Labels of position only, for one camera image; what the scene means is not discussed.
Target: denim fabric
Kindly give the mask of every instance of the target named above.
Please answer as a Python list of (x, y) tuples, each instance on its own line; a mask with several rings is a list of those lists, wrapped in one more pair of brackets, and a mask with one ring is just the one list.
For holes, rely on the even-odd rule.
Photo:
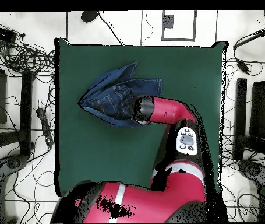
[(132, 79), (136, 65), (101, 75), (80, 98), (79, 106), (113, 126), (141, 126), (131, 119), (130, 103), (138, 95), (160, 96), (162, 79)]

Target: wire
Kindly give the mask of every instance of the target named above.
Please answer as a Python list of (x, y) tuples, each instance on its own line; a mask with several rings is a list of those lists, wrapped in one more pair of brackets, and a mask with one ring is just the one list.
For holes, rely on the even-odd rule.
[(18, 171), (16, 172), (16, 180), (15, 180), (14, 185), (13, 185), (13, 191), (14, 191), (14, 193), (15, 193), (16, 196), (18, 196), (21, 200), (26, 201), (28, 203), (28, 205), (29, 205), (29, 208), (27, 209), (26, 213), (23, 215), (22, 220), (20, 220), (20, 223), (19, 224), (22, 224), (24, 217), (27, 215), (27, 213), (29, 212), (29, 210), (31, 208), (31, 204), (26, 199), (24, 199), (23, 197), (21, 197), (20, 195), (18, 195), (18, 193), (15, 191), (15, 184), (17, 182), (17, 179), (18, 179)]
[(52, 215), (52, 214), (53, 214), (53, 213), (45, 213), (45, 214), (43, 214), (42, 217), (38, 220), (37, 224), (41, 223), (40, 221), (41, 221), (41, 219), (43, 218), (43, 216), (45, 216), (45, 215)]
[(114, 31), (111, 29), (111, 27), (109, 26), (109, 24), (101, 17), (101, 15), (100, 15), (100, 12), (99, 11), (97, 11), (97, 13), (98, 13), (98, 16), (100, 17), (100, 19), (108, 26), (108, 28), (111, 30), (111, 32), (113, 33), (113, 35), (116, 37), (116, 39), (119, 41), (119, 43), (122, 45), (122, 46), (124, 46), (124, 43), (122, 43), (120, 40), (119, 40), (119, 38), (116, 36), (116, 34), (114, 33)]
[[(0, 27), (7, 29), (7, 30), (11, 30), (13, 32), (15, 32), (17, 34), (16, 36), (16, 42), (11, 45), (11, 44), (6, 44), (3, 41), (0, 41), (0, 69), (3, 69), (2, 67), (6, 67), (6, 72), (8, 72), (9, 74), (7, 75), (9, 78), (21, 78), (21, 74), (23, 71), (32, 71), (35, 76), (36, 76), (36, 80), (38, 80), (39, 82), (42, 82), (44, 84), (48, 85), (48, 94), (47, 94), (47, 102), (44, 105), (44, 110), (45, 113), (46, 110), (50, 109), (51, 114), (54, 114), (52, 108), (55, 105), (55, 96), (54, 96), (54, 92), (55, 92), (55, 86), (54, 86), (54, 65), (55, 65), (55, 61), (54, 61), (54, 50), (49, 52), (48, 54), (46, 53), (45, 49), (43, 49), (42, 47), (40, 47), (39, 45), (36, 44), (26, 44), (23, 42), (23, 37), (24, 35), (21, 35), (18, 31), (15, 31), (13, 29), (10, 29), (8, 27), (5, 27), (3, 25), (0, 24)], [(50, 79), (47, 81), (43, 81), (39, 78), (39, 76), (49, 76)], [(12, 103), (8, 103), (6, 102), (6, 99), (11, 99), (14, 98), (15, 102)], [(0, 100), (5, 100), (5, 104), (7, 105), (15, 105), (15, 106), (22, 106), (19, 101), (17, 100), (16, 96), (11, 96), (11, 97), (7, 97), (4, 99), (0, 99)], [(19, 129), (16, 128), (14, 122), (12, 121), (11, 116), (9, 115), (9, 113), (0, 106), (0, 108), (2, 110), (4, 110), (6, 112), (6, 114), (9, 116), (10, 121), (13, 125), (13, 128), (0, 128), (0, 130), (15, 130), (16, 132), (19, 131)], [(50, 120), (50, 130), (51, 132), (54, 131), (54, 128), (52, 126), (52, 123), (54, 123), (54, 116), (53, 118), (51, 118)], [(34, 131), (42, 131), (41, 129), (31, 129)], [(19, 174), (17, 172), (16, 175), (16, 180), (14, 182), (13, 188), (6, 193), (5, 196), (7, 196), (11, 191), (13, 191), (15, 193), (15, 195), (17, 197), (20, 198), (20, 200), (7, 200), (5, 199), (5, 201), (15, 201), (15, 202), (25, 202), (29, 205), (26, 213), (24, 214), (24, 216), (22, 217), (20, 223), (26, 224), (27, 222), (29, 222), (34, 216), (36, 218), (37, 224), (41, 223), (41, 219), (38, 219), (37, 213), (38, 210), (40, 208), (40, 203), (42, 202), (55, 202), (55, 201), (37, 201), (36, 197), (34, 197), (34, 201), (31, 200), (26, 200), (23, 197), (21, 197), (17, 192), (16, 192), (16, 187), (23, 182), (31, 173), (33, 174), (33, 178), (35, 179), (36, 185), (40, 185), (45, 187), (46, 185), (42, 185), (41, 183), (38, 182), (38, 179), (36, 180), (35, 175), (34, 175), (34, 170), (36, 169), (36, 167), (39, 166), (39, 164), (41, 163), (41, 161), (43, 160), (44, 156), (50, 152), (50, 150), (52, 149), (51, 147), (47, 149), (46, 152), (44, 152), (41, 155), (35, 156), (35, 150), (36, 150), (36, 143), (37, 140), (39, 139), (39, 137), (37, 137), (37, 139), (35, 140), (34, 143), (34, 152), (33, 152), (33, 157), (32, 159), (28, 160), (27, 163), (32, 162), (32, 171), (25, 177), (23, 178), (21, 181), (17, 182)], [(3, 164), (7, 158), (9, 158), (9, 154), (11, 153), (11, 151), (8, 153), (7, 157), (0, 159), (0, 165)], [(38, 158), (41, 158), (40, 161), (37, 163), (36, 166), (34, 166), (34, 161)], [(24, 222), (24, 219), (26, 217), (26, 215), (28, 214), (31, 205), (30, 203), (33, 202), (34, 203), (34, 214), (30, 217), (30, 219), (26, 220)]]
[(146, 22), (148, 23), (148, 25), (152, 28), (152, 32), (151, 32), (151, 35), (150, 35), (149, 37), (146, 37), (146, 38), (142, 41), (142, 43), (141, 43), (140, 45), (142, 45), (142, 44), (146, 41), (146, 39), (151, 38), (151, 37), (152, 37), (152, 34), (153, 34), (153, 32), (154, 32), (154, 29), (153, 29), (152, 25), (147, 21), (147, 15), (148, 15), (148, 11), (147, 11), (147, 13), (146, 13), (146, 18), (145, 18), (145, 20), (146, 20)]

